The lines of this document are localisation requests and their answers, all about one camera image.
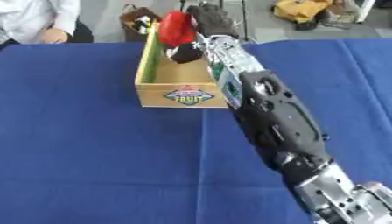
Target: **robotic arm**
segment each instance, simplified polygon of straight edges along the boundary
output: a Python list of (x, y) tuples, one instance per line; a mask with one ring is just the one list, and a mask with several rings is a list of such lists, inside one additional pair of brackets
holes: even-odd
[(242, 49), (227, 13), (210, 3), (191, 6), (188, 12), (208, 71), (234, 117), (313, 222), (392, 223), (392, 191), (380, 183), (356, 185), (350, 180), (326, 153), (327, 135), (306, 107)]

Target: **wooden crate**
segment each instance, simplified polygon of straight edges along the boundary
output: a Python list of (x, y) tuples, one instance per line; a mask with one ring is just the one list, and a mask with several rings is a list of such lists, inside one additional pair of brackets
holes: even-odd
[(227, 104), (207, 72), (207, 62), (186, 64), (170, 61), (159, 43), (158, 24), (147, 39), (136, 79), (143, 107), (226, 108)]

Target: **yellow bag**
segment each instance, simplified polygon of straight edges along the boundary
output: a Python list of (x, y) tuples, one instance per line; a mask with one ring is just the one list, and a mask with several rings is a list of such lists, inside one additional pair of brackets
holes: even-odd
[(333, 0), (277, 0), (274, 14), (280, 18), (303, 23), (311, 21), (332, 3)]

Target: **person's hand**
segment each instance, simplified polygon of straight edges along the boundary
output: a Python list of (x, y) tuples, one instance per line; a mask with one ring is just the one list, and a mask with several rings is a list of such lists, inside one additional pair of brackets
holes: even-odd
[(233, 20), (218, 5), (201, 3), (199, 6), (190, 6), (187, 12), (192, 15), (192, 25), (196, 32), (206, 38), (212, 35), (229, 35), (238, 39)]
[(47, 44), (59, 44), (68, 41), (68, 35), (66, 32), (57, 28), (49, 28), (44, 31), (42, 35), (42, 42)]

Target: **blue table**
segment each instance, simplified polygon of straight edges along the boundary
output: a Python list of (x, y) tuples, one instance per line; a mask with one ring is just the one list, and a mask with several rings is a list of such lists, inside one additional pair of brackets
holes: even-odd
[[(0, 223), (310, 223), (225, 109), (141, 108), (141, 44), (0, 53)], [(356, 182), (392, 186), (392, 40), (247, 45)]]

